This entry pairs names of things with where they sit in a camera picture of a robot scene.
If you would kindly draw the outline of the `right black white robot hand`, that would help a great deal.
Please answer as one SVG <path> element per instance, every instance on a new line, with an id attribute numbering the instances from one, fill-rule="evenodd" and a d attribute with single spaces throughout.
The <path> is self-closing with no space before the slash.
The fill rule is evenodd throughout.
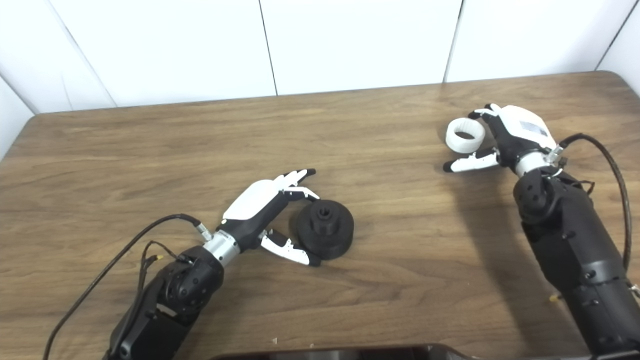
<path id="1" fill-rule="evenodd" d="M 487 104 L 452 120 L 445 143 L 464 157 L 443 164 L 445 173 L 506 167 L 518 177 L 541 167 L 557 167 L 562 146 L 544 120 L 516 105 Z"/>

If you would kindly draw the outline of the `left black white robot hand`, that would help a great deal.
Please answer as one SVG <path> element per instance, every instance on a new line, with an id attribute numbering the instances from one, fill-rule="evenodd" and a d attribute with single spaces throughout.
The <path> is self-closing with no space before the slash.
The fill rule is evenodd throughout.
<path id="1" fill-rule="evenodd" d="M 214 232 L 202 231 L 204 249 L 222 267 L 247 250 L 264 248 L 283 259 L 308 267 L 319 267 L 322 260 L 281 232 L 268 228 L 290 202 L 320 200 L 318 194 L 300 183 L 316 173 L 314 168 L 294 170 L 258 180 L 247 187 L 222 214 Z"/>

